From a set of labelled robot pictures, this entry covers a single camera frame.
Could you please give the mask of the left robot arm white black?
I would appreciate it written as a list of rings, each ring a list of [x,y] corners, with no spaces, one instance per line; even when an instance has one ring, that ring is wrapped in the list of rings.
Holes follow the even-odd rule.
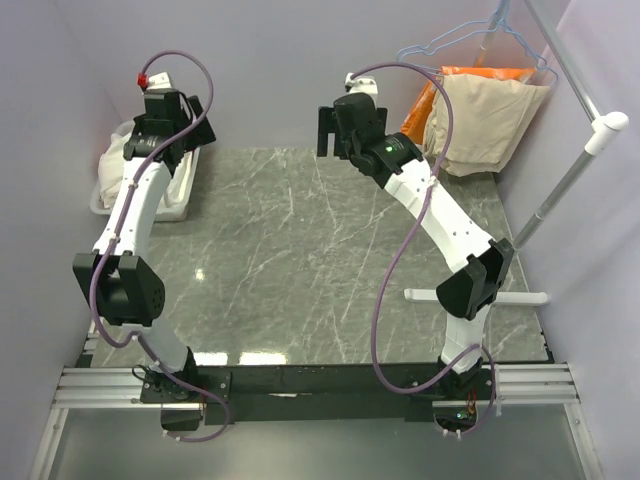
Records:
[[[210,105],[174,88],[147,88],[145,112],[135,117],[123,149],[124,174],[107,226],[72,270],[95,327],[114,348],[136,341],[151,361],[152,382],[162,376],[176,401],[193,399],[200,378],[193,353],[162,318],[165,285],[147,264],[158,206],[177,166],[216,137],[206,118]]]

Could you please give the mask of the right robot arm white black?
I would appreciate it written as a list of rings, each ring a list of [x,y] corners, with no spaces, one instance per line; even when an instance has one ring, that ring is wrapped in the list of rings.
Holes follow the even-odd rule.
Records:
[[[458,205],[435,168],[404,134],[385,131],[387,111],[366,93],[350,93],[318,110],[316,153],[334,153],[395,198],[433,240],[451,271],[436,289],[447,313],[436,383],[460,399],[477,381],[485,321],[508,273],[514,250],[496,241]]]

